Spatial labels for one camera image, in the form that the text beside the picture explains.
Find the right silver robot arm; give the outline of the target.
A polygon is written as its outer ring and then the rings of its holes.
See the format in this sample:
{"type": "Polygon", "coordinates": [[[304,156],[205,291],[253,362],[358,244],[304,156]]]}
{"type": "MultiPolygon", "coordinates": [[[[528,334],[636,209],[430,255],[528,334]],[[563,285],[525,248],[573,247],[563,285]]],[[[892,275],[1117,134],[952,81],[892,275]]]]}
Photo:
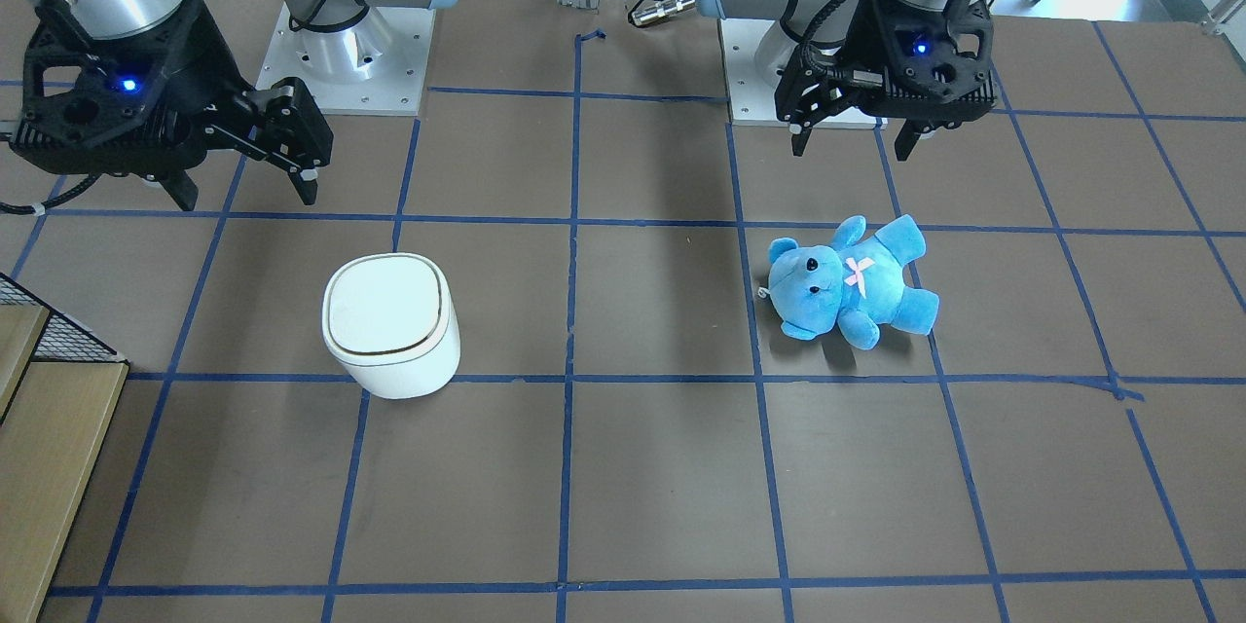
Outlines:
{"type": "Polygon", "coordinates": [[[288,176],[303,204],[331,161],[321,101],[378,78],[422,88],[421,67],[388,15],[431,14],[459,0],[283,0],[280,32],[294,76],[253,85],[203,0],[27,0],[37,25],[22,55],[22,103],[2,123],[12,152],[80,183],[5,214],[44,216],[102,176],[157,184],[182,211],[199,188],[189,176],[211,150],[235,150],[288,176]]]}

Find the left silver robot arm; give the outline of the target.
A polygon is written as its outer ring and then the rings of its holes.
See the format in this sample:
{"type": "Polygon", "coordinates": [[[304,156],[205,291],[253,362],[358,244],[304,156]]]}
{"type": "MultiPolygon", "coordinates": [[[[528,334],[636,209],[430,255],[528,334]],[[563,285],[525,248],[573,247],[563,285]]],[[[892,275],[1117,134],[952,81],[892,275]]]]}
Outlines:
{"type": "Polygon", "coordinates": [[[706,17],[770,20],[782,34],[773,107],[794,156],[815,126],[858,108],[900,121],[893,152],[997,103],[987,0],[695,0],[706,17]]]}

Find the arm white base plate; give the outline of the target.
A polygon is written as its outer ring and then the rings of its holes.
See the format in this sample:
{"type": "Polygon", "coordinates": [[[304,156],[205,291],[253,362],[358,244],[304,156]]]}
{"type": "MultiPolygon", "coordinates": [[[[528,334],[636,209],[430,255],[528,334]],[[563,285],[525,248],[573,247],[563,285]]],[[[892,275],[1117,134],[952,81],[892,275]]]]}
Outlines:
{"type": "Polygon", "coordinates": [[[731,123],[786,127],[776,116],[774,93],[795,41],[774,20],[753,17],[723,17],[719,37],[731,123]]]}
{"type": "Polygon", "coordinates": [[[282,7],[255,86],[298,77],[325,116],[415,117],[436,19],[427,7],[373,7],[341,32],[294,32],[282,7]]]}

